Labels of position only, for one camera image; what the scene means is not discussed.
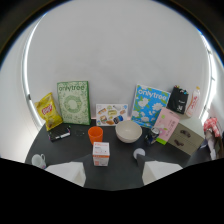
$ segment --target white bowl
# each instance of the white bowl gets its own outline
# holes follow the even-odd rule
[[[142,128],[134,121],[121,121],[115,127],[117,137],[125,143],[137,141],[142,135]]]

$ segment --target white cup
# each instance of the white cup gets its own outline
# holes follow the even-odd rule
[[[41,169],[45,169],[46,168],[46,163],[45,163],[44,154],[34,155],[33,158],[32,158],[32,164],[36,167],[41,168]]]

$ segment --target black handbag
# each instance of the black handbag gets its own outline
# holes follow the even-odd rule
[[[174,86],[167,107],[172,111],[184,114],[187,105],[188,95],[189,94],[186,90]]]

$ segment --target tissue box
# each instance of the tissue box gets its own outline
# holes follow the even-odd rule
[[[95,166],[107,166],[110,157],[108,142],[94,142],[93,162]]]
[[[163,107],[154,127],[159,128],[157,142],[165,145],[179,123],[180,117],[173,111]]]

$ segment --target chip bag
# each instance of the chip bag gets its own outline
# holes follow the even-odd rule
[[[43,99],[36,102],[35,107],[40,117],[46,121],[47,131],[63,122],[56,110],[52,93],[48,93]]]

